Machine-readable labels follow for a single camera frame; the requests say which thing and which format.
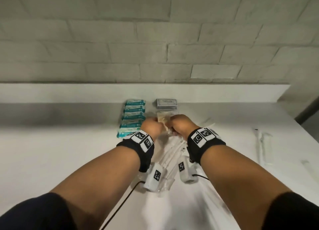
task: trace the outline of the forearm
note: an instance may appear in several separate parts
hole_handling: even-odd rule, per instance
[[[257,163],[225,145],[210,147],[201,166],[242,230],[261,229],[272,201],[290,191]]]
[[[119,146],[79,168],[52,192],[66,200],[78,229],[98,229],[139,167],[137,153]]]

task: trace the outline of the black sleeve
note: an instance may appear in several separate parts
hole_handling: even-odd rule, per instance
[[[284,193],[271,204],[262,229],[319,229],[319,207],[296,193]]]
[[[55,193],[23,201],[0,217],[2,230],[76,230],[62,197]]]

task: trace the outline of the hand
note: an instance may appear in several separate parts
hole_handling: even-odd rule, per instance
[[[193,123],[188,116],[185,116],[183,114],[172,116],[169,122],[166,123],[166,126],[168,128],[173,129],[173,131],[176,131],[178,134],[182,135],[182,137],[186,141],[192,131],[200,128],[195,123]]]
[[[165,130],[164,124],[157,121],[157,117],[148,117],[142,123],[141,130],[148,133],[153,141]]]

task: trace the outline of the black cable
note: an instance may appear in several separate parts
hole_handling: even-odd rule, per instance
[[[113,219],[113,217],[115,216],[115,214],[117,214],[117,212],[121,209],[122,205],[126,202],[126,200],[129,198],[129,196],[132,194],[132,192],[135,190],[135,188],[138,186],[139,183],[143,183],[145,184],[145,181],[139,181],[131,190],[131,192],[128,194],[128,196],[125,198],[125,200],[122,202],[122,204],[119,206],[119,208],[114,212],[114,214],[110,217],[110,219],[106,222],[106,224],[101,228],[101,230],[103,230],[109,223],[110,221]]]
[[[209,180],[209,179],[206,178],[205,176],[202,176],[202,175],[199,175],[199,174],[193,174],[192,176],[199,176],[199,177],[202,177],[202,178],[204,178],[204,179],[206,179],[206,180]]]

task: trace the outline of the black wrist strap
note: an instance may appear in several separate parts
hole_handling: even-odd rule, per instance
[[[140,158],[140,172],[146,172],[150,167],[151,159],[154,153],[154,142],[150,135],[139,130],[130,135],[129,139],[123,139],[116,146],[125,146],[137,152]]]
[[[200,164],[202,155],[215,145],[226,145],[221,137],[212,129],[202,127],[194,130],[187,139],[189,157]]]

